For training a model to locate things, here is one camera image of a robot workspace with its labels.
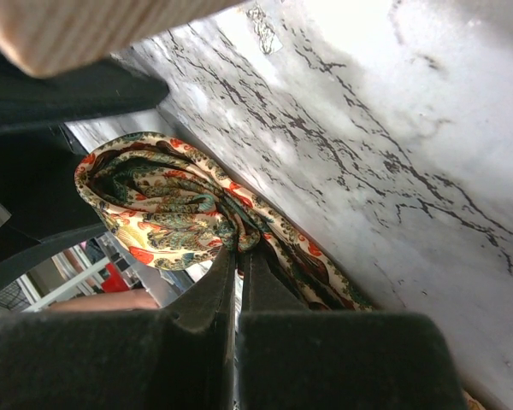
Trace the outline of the paisley flamingo patterned tie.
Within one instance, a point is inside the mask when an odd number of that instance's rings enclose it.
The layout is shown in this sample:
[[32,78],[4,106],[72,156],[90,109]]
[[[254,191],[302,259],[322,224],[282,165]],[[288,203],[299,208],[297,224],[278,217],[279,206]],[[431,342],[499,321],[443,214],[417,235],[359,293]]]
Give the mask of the paisley flamingo patterned tie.
[[221,250],[261,249],[288,289],[315,310],[372,305],[334,263],[271,205],[181,139],[130,133],[77,166],[80,197],[138,261],[183,270]]

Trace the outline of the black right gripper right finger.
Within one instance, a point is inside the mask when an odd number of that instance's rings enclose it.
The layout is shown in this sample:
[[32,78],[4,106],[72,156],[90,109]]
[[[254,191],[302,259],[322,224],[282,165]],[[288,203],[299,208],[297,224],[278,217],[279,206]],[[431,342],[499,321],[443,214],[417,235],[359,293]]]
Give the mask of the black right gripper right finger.
[[243,409],[310,409],[311,312],[277,279],[262,252],[242,259],[239,396]]

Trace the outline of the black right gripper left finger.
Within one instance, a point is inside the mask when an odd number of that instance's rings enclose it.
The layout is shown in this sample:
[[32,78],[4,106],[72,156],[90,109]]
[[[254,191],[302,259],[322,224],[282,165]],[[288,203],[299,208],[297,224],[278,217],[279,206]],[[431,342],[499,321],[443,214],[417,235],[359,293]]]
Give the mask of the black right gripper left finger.
[[165,409],[233,407],[235,267],[235,254],[222,249],[203,278],[164,309]]

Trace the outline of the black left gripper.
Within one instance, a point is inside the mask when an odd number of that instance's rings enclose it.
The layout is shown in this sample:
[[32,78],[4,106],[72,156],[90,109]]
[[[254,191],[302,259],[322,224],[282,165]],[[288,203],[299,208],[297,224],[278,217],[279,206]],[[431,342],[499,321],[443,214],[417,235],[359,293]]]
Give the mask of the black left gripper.
[[42,261],[104,232],[74,171],[86,151],[68,123],[145,111],[166,82],[106,58],[36,79],[0,52],[0,290]]

